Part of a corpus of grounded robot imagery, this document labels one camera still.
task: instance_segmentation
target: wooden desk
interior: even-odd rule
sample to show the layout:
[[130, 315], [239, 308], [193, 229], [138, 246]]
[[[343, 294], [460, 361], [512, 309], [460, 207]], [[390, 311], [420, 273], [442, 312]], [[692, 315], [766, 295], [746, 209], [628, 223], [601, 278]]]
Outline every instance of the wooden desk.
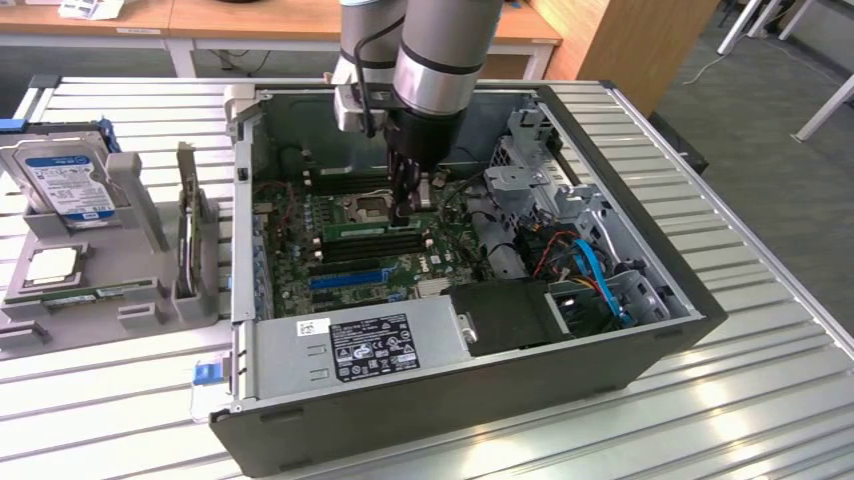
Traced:
[[[181, 51], [170, 50], [179, 76], [195, 76], [193, 50], [337, 52], [341, 24], [338, 0], [261, 0], [250, 4], [175, 0], [170, 36]], [[560, 43], [561, 35], [530, 5], [505, 6], [485, 78], [542, 79]], [[528, 57], [528, 63], [520, 64], [520, 56]], [[514, 72], [504, 71], [509, 65]]]
[[532, 0], [564, 35], [546, 77], [612, 80], [649, 115], [718, 0]]
[[61, 18], [55, 5], [0, 7], [2, 47], [149, 48], [169, 50], [173, 0], [138, 0], [117, 20]]
[[[95, 22], [61, 18], [55, 6], [0, 8], [0, 46], [163, 49], [179, 77], [197, 76], [194, 50], [338, 52], [339, 38], [338, 0], [138, 0]], [[528, 4], [506, 6], [484, 77], [542, 79], [560, 43]]]
[[138, 0], [122, 7], [117, 20], [73, 20], [57, 13], [55, 5], [0, 7], [0, 34], [129, 35], [127, 30], [147, 30], [145, 35], [166, 36], [174, 0]]

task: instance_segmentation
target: white cable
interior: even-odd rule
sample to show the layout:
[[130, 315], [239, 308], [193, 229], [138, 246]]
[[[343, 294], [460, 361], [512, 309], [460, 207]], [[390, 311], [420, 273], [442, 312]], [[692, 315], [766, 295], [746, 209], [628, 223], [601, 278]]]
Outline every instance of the white cable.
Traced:
[[[765, 22], [765, 25], [770, 24], [774, 20], [777, 20], [778, 18], [781, 18], [784, 15], [786, 15], [789, 13], [789, 9], [784, 10], [781, 13], [777, 14], [777, 16], [774, 18], [772, 18], [768, 22]], [[706, 70], [709, 70], [709, 68], [716, 65], [718, 62], [724, 61], [724, 59], [726, 57], [730, 56], [730, 53], [733, 53], [733, 51], [736, 50], [736, 46], [738, 45], [738, 42], [742, 41], [742, 39], [748, 36], [746, 33], [744, 33], [737, 39], [736, 42], [733, 42], [733, 46], [730, 47], [730, 51], [726, 52], [721, 58], [717, 58], [716, 60], [713, 60], [712, 62], [709, 62], [704, 68], [700, 69], [700, 72], [697, 72], [697, 75], [694, 75], [694, 78], [692, 80], [689, 80], [688, 82], [685, 82], [682, 85], [693, 85], [694, 83], [698, 82], [700, 77], [704, 76], [704, 73], [706, 73]]]
[[843, 82], [840, 82], [836, 78], [833, 78], [830, 75], [828, 75], [826, 72], [822, 72], [818, 68], [816, 68], [813, 65], [810, 65], [810, 63], [804, 60], [802, 58], [796, 57], [789, 50], [786, 50], [784, 47], [778, 47], [777, 45], [774, 45], [772, 42], [769, 42], [768, 40], [762, 40], [762, 43], [765, 43], [769, 47], [776, 48], [777, 50], [780, 50], [781, 52], [784, 52], [786, 54], [786, 56], [789, 58], [792, 58], [793, 60], [796, 60], [797, 62], [800, 62], [801, 64], [804, 64], [810, 70], [813, 70], [816, 73], [818, 73], [822, 77], [825, 77], [830, 83], [833, 83], [837, 87], [843, 85]]
[[736, 45], [738, 45], [738, 42], [741, 42], [741, 41], [742, 41], [742, 38], [745, 38], [746, 36], [748, 36], [748, 34], [745, 33], [745, 34], [742, 34], [742, 36], [741, 36], [741, 37], [738, 37], [738, 38], [736, 39], [736, 42], [733, 43], [733, 48], [730, 48], [730, 51], [729, 51], [729, 52], [726, 52], [724, 55], [721, 55], [721, 57], [720, 57], [720, 58], [717, 58], [717, 59], [714, 59], [712, 62], [709, 62], [709, 63], [706, 64], [706, 66], [704, 66], [704, 68], [701, 68], [701, 69], [700, 69], [700, 72], [697, 72], [697, 75], [694, 75], [694, 78], [693, 78], [692, 80], [689, 80], [688, 82], [684, 82], [684, 83], [682, 83], [682, 85], [693, 85], [694, 83], [697, 83], [697, 82], [698, 82], [700, 77], [702, 77], [702, 76], [704, 76], [704, 73], [706, 73], [706, 70], [709, 70], [709, 68], [710, 68], [713, 65], [716, 65], [718, 62], [722, 62], [722, 61], [724, 61], [724, 59], [725, 59], [726, 57], [729, 57], [729, 56], [730, 56], [730, 53], [733, 53], [733, 50], [736, 50]]

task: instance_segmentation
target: desk leg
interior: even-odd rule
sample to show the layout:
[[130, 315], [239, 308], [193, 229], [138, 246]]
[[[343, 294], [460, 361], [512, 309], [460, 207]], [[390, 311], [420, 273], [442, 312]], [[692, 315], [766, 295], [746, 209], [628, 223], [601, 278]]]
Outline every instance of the desk leg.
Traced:
[[529, 64], [525, 67], [525, 80], [542, 80], [546, 76], [546, 68], [549, 68], [549, 60], [552, 60], [552, 52], [556, 46], [542, 43], [534, 47], [534, 54], [529, 57]]
[[750, 27], [750, 31], [748, 32], [748, 36], [750, 38], [757, 38], [757, 35], [760, 35], [760, 29], [762, 29], [762, 27], [765, 27], [765, 24], [772, 20], [772, 14], [777, 12], [780, 2], [781, 0], [772, 0], [769, 2], [769, 6], [765, 7], [765, 10], [762, 10], [762, 14], [760, 15], [760, 18], [757, 19], [753, 27]]
[[813, 2], [816, 2], [816, 0], [806, 0], [804, 2], [804, 5], [801, 5], [801, 10], [798, 10], [798, 13], [796, 13], [796, 16], [792, 17], [792, 20], [789, 21], [789, 25], [786, 25], [786, 28], [780, 34], [781, 40], [786, 40], [789, 38], [789, 35], [792, 35], [792, 31], [796, 29], [796, 25], [801, 21], [801, 17], [804, 17], [804, 14], [806, 13], [806, 10], [810, 8], [810, 5], [813, 5]]
[[828, 103], [825, 103], [818, 112], [816, 112], [816, 115], [813, 115], [810, 121], [806, 122], [801, 131], [796, 133], [798, 140], [806, 141], [813, 136], [818, 127], [824, 125], [830, 115], [833, 115], [833, 112], [837, 111], [837, 108], [843, 106], [852, 95], [854, 95], [854, 75], [852, 75], [852, 78], [849, 78], [849, 81], [845, 82], [845, 85], [837, 90], [837, 93], [833, 94]]
[[194, 42], [190, 38], [166, 38], [166, 47], [173, 57], [175, 76], [197, 78], [197, 66], [193, 63]]
[[726, 55], [728, 53], [730, 53], [730, 50], [733, 50], [736, 41], [742, 34], [742, 29], [745, 28], [745, 25], [748, 25], [748, 20], [750, 20], [750, 17], [757, 11], [757, 8], [760, 8], [761, 1], [762, 0], [750, 0], [750, 3], [742, 11], [742, 14], [738, 16], [738, 20], [736, 20], [736, 25], [733, 25], [730, 33], [726, 34], [726, 38], [724, 39], [724, 42], [721, 42], [721, 46], [718, 47], [718, 55]]

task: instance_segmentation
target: open computer tower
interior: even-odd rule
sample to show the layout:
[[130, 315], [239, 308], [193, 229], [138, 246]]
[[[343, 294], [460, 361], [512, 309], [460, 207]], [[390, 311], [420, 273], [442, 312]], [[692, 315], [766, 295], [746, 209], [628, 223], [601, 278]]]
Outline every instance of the open computer tower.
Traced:
[[211, 427], [247, 475], [621, 389], [724, 321], [549, 86], [477, 90], [403, 227], [383, 140], [338, 130], [330, 86], [258, 87], [231, 116], [235, 398]]

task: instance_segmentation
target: white sticker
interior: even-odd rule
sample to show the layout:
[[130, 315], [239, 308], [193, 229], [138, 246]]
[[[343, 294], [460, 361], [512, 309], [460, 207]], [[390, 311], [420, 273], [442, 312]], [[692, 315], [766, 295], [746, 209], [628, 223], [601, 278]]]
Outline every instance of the white sticker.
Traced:
[[115, 213], [105, 184], [93, 179], [95, 165], [90, 157], [29, 158], [27, 167], [57, 213], [73, 220], [97, 220]]
[[157, 28], [117, 28], [117, 32], [133, 35], [161, 35], [161, 30]]
[[330, 319], [315, 318], [313, 320], [302, 320], [297, 322], [297, 336], [318, 335], [319, 333], [330, 333]]

